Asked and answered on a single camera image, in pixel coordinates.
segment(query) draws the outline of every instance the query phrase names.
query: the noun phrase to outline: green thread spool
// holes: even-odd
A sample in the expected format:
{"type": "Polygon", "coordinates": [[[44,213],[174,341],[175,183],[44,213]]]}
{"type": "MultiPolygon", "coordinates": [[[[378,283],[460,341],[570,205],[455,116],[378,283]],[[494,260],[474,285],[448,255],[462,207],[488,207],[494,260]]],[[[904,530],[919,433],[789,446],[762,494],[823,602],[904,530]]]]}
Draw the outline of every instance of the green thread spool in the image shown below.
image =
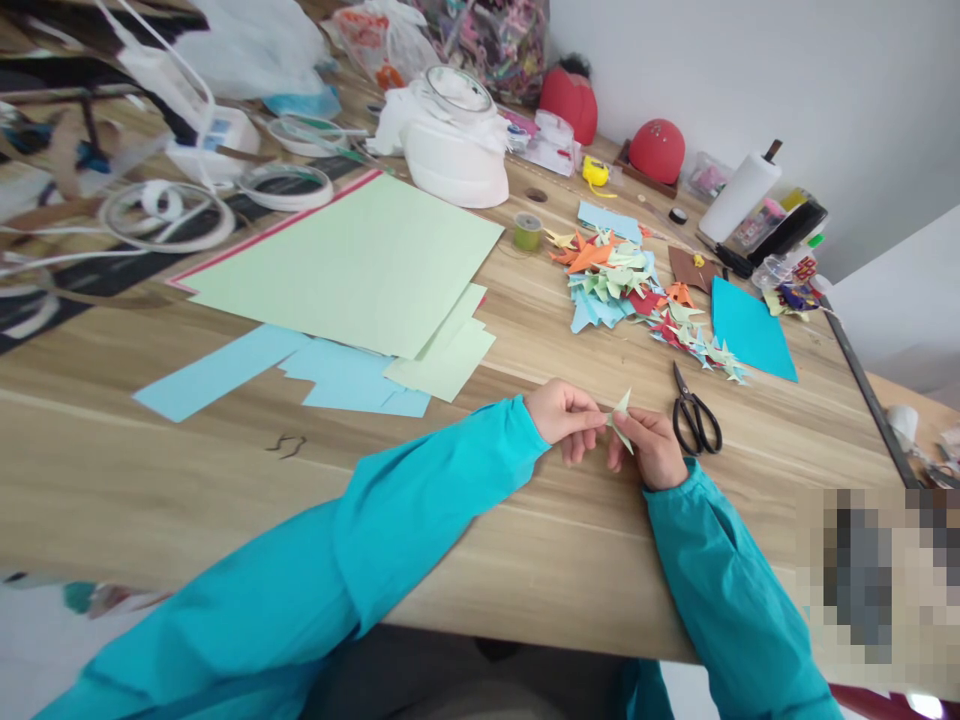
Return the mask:
{"type": "Polygon", "coordinates": [[[543,230],[543,223],[536,215],[519,213],[516,218],[516,228],[513,231],[514,246],[524,252],[538,252],[541,230],[543,230]]]}

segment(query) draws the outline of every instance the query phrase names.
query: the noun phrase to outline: black scissors handle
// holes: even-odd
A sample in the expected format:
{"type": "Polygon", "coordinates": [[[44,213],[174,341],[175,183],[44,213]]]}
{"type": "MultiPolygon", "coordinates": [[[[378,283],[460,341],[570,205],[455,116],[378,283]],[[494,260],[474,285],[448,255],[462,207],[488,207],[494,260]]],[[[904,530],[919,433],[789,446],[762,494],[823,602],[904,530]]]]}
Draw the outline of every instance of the black scissors handle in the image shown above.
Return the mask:
{"type": "Polygon", "coordinates": [[[716,416],[710,412],[710,408],[697,397],[695,394],[690,393],[688,395],[681,395],[676,400],[673,401],[673,432],[677,436],[677,441],[680,443],[680,447],[683,448],[684,452],[693,457],[699,456],[704,450],[708,453],[715,455],[720,452],[720,448],[723,447],[723,434],[720,432],[720,423],[717,422],[716,416]],[[687,404],[693,406],[694,417],[690,415],[690,410],[687,408],[687,404]],[[683,411],[683,417],[687,421],[687,425],[690,427],[690,431],[693,433],[693,439],[696,443],[695,448],[691,448],[687,441],[684,440],[683,434],[680,432],[680,411],[683,411]],[[717,441],[715,444],[711,445],[710,440],[707,438],[707,434],[704,431],[703,426],[703,415],[706,413],[707,418],[710,420],[710,424],[713,425],[713,434],[716,436],[717,441]]]}

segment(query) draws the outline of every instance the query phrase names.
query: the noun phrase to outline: plastic bag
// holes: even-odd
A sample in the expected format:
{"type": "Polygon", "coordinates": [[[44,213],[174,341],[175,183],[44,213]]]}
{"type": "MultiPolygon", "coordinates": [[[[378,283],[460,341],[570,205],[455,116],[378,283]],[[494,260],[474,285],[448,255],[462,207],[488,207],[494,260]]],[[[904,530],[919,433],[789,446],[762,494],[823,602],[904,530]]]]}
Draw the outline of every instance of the plastic bag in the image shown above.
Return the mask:
{"type": "Polygon", "coordinates": [[[427,19],[446,62],[466,70],[502,102],[536,107],[547,72],[550,0],[410,0],[427,19]]]}
{"type": "Polygon", "coordinates": [[[315,69],[333,58],[320,29],[296,0],[192,2],[210,29],[185,33],[174,47],[214,95],[232,100],[329,97],[336,102],[315,69]]]}
{"type": "Polygon", "coordinates": [[[420,32],[427,21],[399,0],[367,0],[333,14],[347,54],[383,90],[406,87],[421,72],[440,64],[420,32]]]}

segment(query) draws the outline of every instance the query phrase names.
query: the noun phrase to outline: pixelated area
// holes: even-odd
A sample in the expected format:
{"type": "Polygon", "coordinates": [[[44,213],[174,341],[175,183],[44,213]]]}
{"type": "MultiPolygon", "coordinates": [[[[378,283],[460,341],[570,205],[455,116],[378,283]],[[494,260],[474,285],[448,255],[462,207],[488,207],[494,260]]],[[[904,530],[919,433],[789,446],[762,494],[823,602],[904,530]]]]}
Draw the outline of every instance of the pixelated area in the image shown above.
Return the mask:
{"type": "Polygon", "coordinates": [[[960,493],[801,491],[795,599],[830,682],[960,700],[960,493]]]}

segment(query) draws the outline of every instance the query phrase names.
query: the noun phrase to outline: teal jacket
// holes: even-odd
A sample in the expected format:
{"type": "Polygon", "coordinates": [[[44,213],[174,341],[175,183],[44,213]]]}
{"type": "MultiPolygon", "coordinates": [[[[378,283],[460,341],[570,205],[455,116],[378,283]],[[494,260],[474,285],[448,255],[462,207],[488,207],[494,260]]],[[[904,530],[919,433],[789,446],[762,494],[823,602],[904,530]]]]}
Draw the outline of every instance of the teal jacket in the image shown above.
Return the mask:
{"type": "MultiPolygon", "coordinates": [[[[346,493],[220,561],[105,647],[41,720],[294,720],[328,658],[363,637],[549,446],[521,397],[364,458],[346,493]]],[[[802,618],[695,461],[647,494],[677,608],[724,718],[839,718],[802,618]]],[[[671,718],[656,663],[628,668],[627,718],[671,718]]]]}

